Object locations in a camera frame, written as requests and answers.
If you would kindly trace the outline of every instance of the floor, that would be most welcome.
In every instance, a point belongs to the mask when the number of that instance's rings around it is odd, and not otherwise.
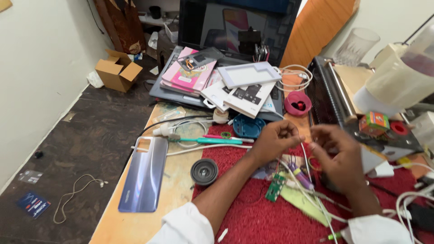
[[[122,173],[130,146],[134,145],[153,109],[148,105],[154,99],[149,97],[144,81],[156,79],[149,70],[157,62],[145,55],[137,64],[143,70],[127,93],[89,86],[70,110],[75,115],[69,121],[61,120],[39,146],[43,157],[31,158],[20,171],[42,172],[40,180],[33,185],[18,181],[16,176],[1,195],[1,244],[89,242]],[[90,183],[66,205],[67,220],[55,224],[53,216],[60,197],[72,192],[74,182],[84,174],[109,184],[100,188],[98,183]],[[76,190],[90,179],[89,176],[82,178]],[[51,203],[36,220],[15,204],[28,191]],[[56,220],[62,220],[60,211]]]

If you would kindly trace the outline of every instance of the laptop screen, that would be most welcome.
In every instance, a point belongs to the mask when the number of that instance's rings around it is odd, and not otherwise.
[[[301,0],[181,0],[178,44],[253,62],[255,43],[279,66]]]

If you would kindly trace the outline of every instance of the circuit board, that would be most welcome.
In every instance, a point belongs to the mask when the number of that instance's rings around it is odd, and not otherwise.
[[[268,187],[268,191],[265,194],[265,198],[272,202],[276,202],[283,184],[285,184],[285,177],[275,174],[273,181],[271,181],[270,187]]]

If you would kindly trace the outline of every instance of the desk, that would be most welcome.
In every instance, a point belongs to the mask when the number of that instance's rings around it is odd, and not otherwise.
[[[285,84],[300,84],[301,78],[297,76],[284,76]],[[152,119],[164,114],[169,109],[166,105],[157,104],[151,113],[146,126],[152,124]],[[205,114],[186,109],[188,115]],[[285,117],[294,123],[300,134],[306,136],[306,142],[310,142],[309,122],[307,117],[294,118],[286,114]],[[203,129],[198,125],[191,124],[190,127],[180,127],[180,134],[188,138],[200,137]],[[146,131],[143,136],[151,136],[152,129]],[[183,150],[176,143],[169,143],[168,152]],[[118,244],[118,243],[146,243],[161,227],[161,218],[171,210],[178,208],[191,201],[194,184],[190,177],[190,168],[194,162],[202,158],[202,150],[184,153],[178,156],[169,156],[166,159],[164,168],[165,176],[161,184],[160,199],[157,211],[154,213],[121,213],[118,211],[119,200],[121,199],[125,179],[130,167],[131,158],[119,179],[118,185],[108,202],[104,213],[95,229],[90,244]]]

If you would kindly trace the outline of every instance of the red mat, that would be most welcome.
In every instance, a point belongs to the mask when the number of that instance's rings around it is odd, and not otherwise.
[[[221,132],[228,131],[233,135],[232,126],[217,125],[211,126],[210,135],[220,135]],[[307,157],[310,151],[307,144],[304,144]],[[292,150],[296,156],[303,157],[301,146]],[[244,154],[246,149],[234,147],[219,147],[204,149],[202,158],[212,158],[218,165],[218,177],[230,169]],[[316,175],[316,190],[325,193],[335,201],[348,206],[344,196],[335,194],[322,187]],[[386,179],[369,179],[390,191],[401,194],[406,191],[412,191],[415,179],[411,172],[406,169],[395,170],[395,176]],[[264,198],[264,195],[270,185],[269,181],[249,179],[241,189],[239,195],[235,198],[229,211],[227,212],[217,238],[224,229],[228,228],[228,233],[221,241],[222,244],[246,243],[246,244],[263,244],[263,243],[285,243],[285,244],[302,244],[317,243],[318,240],[330,234],[330,229],[322,224],[304,215],[299,209],[292,206],[289,202],[279,197],[275,203]],[[195,186],[193,199],[199,195],[205,188]],[[372,189],[380,200],[383,208],[395,208],[396,198]],[[345,210],[335,207],[328,201],[323,201],[329,212],[341,216],[345,219],[351,218],[351,214]],[[346,224],[332,220],[332,226],[335,231],[346,227]]]

